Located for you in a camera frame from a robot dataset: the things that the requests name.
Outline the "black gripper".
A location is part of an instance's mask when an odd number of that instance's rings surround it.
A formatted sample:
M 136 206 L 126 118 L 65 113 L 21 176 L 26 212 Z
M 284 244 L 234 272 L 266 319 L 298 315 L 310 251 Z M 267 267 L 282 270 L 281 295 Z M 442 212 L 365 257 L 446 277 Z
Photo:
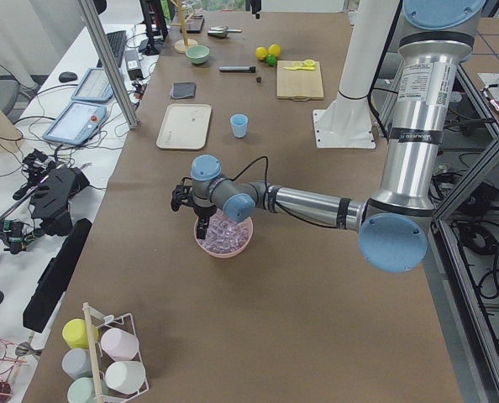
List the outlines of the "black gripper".
M 192 185 L 186 185 L 190 177 L 183 177 L 171 193 L 171 210 L 178 212 L 180 207 L 191 207 L 198 216 L 196 226 L 197 239 L 205 239 L 209 225 L 209 218 L 214 215 L 217 208 L 214 205 L 202 206 L 194 201 Z

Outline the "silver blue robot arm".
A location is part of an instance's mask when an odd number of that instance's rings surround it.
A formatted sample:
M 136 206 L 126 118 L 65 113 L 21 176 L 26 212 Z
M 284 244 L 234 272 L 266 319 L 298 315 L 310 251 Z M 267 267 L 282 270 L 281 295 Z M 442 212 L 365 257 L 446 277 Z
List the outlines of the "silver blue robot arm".
M 313 114 L 319 148 L 341 148 L 334 165 L 343 180 L 375 190 L 363 201 L 274 185 L 242 183 L 225 175 L 219 160 L 196 157 L 173 190 L 171 208 L 190 207 L 204 238 L 221 211 L 243 222 L 255 209 L 284 212 L 324 228 L 356 232 L 361 254 L 374 267 L 402 273 L 418 266 L 428 248 L 434 205 L 428 190 L 442 143 L 454 79 L 474 47 L 481 1 L 364 1 L 351 35 L 336 99 Z M 370 92 L 394 34 L 400 37 L 398 93 L 386 155 L 371 165 Z

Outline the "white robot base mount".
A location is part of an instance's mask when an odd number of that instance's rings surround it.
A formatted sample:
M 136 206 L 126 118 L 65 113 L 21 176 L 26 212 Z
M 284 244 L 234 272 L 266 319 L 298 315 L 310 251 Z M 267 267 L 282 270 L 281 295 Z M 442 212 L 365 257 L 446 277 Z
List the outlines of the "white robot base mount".
M 338 95 L 326 109 L 313 111 L 318 148 L 375 148 L 370 89 L 399 1 L 361 1 L 340 78 Z

